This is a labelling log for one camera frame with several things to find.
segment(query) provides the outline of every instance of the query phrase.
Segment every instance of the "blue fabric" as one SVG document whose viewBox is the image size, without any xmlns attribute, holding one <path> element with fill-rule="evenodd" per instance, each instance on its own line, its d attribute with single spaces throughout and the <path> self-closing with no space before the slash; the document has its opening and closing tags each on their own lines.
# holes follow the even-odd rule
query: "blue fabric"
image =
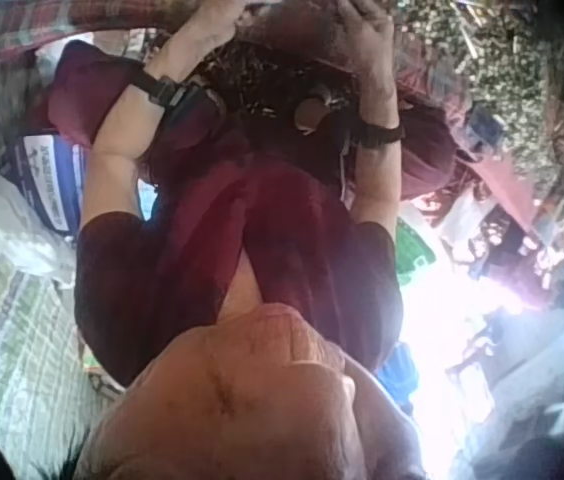
<svg viewBox="0 0 564 480">
<path fill-rule="evenodd" d="M 399 343 L 395 347 L 389 359 L 377 370 L 376 376 L 398 405 L 408 403 L 409 396 L 420 385 L 420 374 L 406 343 Z"/>
</svg>

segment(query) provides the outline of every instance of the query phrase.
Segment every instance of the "checkered fabric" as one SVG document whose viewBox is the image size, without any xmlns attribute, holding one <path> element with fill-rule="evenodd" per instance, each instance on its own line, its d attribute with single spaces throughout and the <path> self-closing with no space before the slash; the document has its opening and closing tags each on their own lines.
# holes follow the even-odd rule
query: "checkered fabric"
<svg viewBox="0 0 564 480">
<path fill-rule="evenodd" d="M 0 169 L 6 150 L 0 128 Z M 77 328 L 53 283 L 0 251 L 0 449 L 16 478 L 57 466 L 107 404 L 82 372 Z"/>
<path fill-rule="evenodd" d="M 196 4 L 197 0 L 0 0 L 0 58 L 86 31 L 175 30 Z M 305 0 L 286 0 L 275 15 L 243 38 L 347 68 L 341 31 L 331 12 L 333 2 L 316 0 L 312 4 L 321 4 L 323 9 Z M 443 108 L 452 130 L 461 126 L 471 99 L 465 79 L 454 71 L 453 60 L 440 57 L 433 47 L 399 28 L 395 47 L 400 89 Z"/>
</svg>

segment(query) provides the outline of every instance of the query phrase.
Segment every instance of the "watch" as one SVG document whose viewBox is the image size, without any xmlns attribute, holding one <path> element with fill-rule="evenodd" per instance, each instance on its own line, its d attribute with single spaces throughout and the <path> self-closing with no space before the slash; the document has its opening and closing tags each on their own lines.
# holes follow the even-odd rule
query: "watch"
<svg viewBox="0 0 564 480">
<path fill-rule="evenodd" d="M 402 140 L 404 128 L 401 124 L 396 128 L 383 128 L 367 123 L 358 117 L 354 137 L 364 148 L 374 149 Z"/>
<path fill-rule="evenodd" d="M 131 84 L 148 93 L 151 103 L 165 109 L 177 106 L 189 90 L 188 86 L 177 83 L 167 76 L 157 80 L 142 69 L 133 73 Z"/>
</svg>

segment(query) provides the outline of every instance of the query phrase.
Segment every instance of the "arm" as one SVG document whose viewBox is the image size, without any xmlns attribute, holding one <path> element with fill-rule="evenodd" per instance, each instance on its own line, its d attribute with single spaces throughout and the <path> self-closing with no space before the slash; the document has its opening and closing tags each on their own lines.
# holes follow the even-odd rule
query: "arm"
<svg viewBox="0 0 564 480">
<path fill-rule="evenodd" d="M 214 48 L 229 41 L 244 9 L 278 0 L 206 0 L 191 19 L 169 39 L 147 64 L 155 78 L 163 75 L 184 81 Z M 82 228 L 108 212 L 140 217 L 137 201 L 138 160 L 149 148 L 164 109 L 148 94 L 127 87 L 111 108 L 93 144 L 88 162 L 82 210 Z"/>
<path fill-rule="evenodd" d="M 393 78 L 393 20 L 374 0 L 339 0 L 339 10 L 360 77 L 360 116 L 367 123 L 396 128 L 400 118 Z M 355 182 L 353 219 L 377 222 L 395 238 L 402 193 L 400 142 L 377 149 L 359 146 Z"/>
</svg>

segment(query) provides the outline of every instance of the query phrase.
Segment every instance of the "black wrist strap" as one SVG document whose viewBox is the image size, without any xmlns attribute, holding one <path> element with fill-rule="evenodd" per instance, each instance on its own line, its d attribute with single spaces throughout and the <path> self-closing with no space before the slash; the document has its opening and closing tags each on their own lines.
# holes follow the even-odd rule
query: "black wrist strap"
<svg viewBox="0 0 564 480">
<path fill-rule="evenodd" d="M 133 72 L 131 84 L 146 92 L 151 103 L 164 108 L 175 107 L 188 91 L 186 85 L 176 83 L 167 76 L 158 80 L 142 69 Z"/>
<path fill-rule="evenodd" d="M 399 142 L 404 138 L 404 129 L 402 125 L 398 125 L 396 128 L 379 127 L 366 123 L 358 117 L 354 128 L 354 137 L 358 144 L 364 148 L 373 149 Z"/>
</svg>

